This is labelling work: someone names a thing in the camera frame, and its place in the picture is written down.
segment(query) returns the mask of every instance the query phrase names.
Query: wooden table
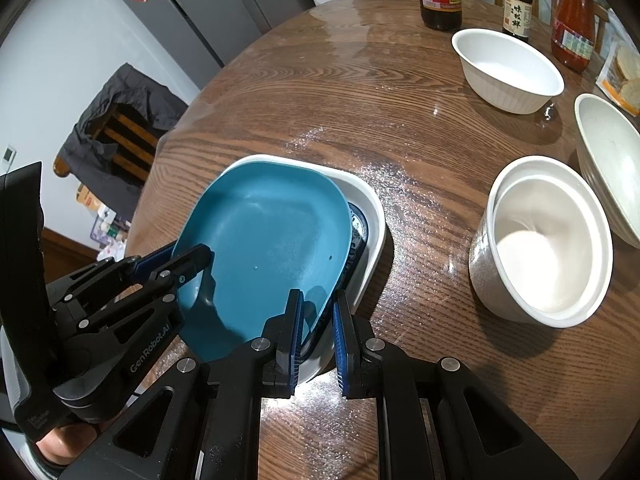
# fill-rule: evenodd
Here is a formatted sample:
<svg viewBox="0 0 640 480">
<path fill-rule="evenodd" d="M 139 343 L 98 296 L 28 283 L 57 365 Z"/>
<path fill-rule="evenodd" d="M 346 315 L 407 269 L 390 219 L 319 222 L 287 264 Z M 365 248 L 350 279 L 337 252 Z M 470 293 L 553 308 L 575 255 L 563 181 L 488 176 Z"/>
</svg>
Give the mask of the wooden table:
<svg viewBox="0 0 640 480">
<path fill-rule="evenodd" d="M 502 9 L 464 0 L 463 15 L 465 27 L 499 30 Z M 640 416 L 640 251 L 614 237 L 606 300 L 567 330 L 493 316 L 467 269 L 508 162 L 541 154 L 576 167 L 574 99 L 596 74 L 561 68 L 566 89 L 546 116 L 511 115 L 469 88 L 450 38 L 422 24 L 417 0 L 335 0 L 256 41 L 169 134 L 127 249 L 146 254 L 177 237 L 202 191 L 242 156 L 351 171 L 374 187 L 388 224 L 359 312 L 410 355 L 462 359 L 581 479 L 596 479 Z M 535 19 L 531 43 L 555 62 Z M 291 400 L 265 401 L 260 478 L 377 478 L 375 420 L 373 401 L 340 398 L 333 370 Z"/>
</svg>

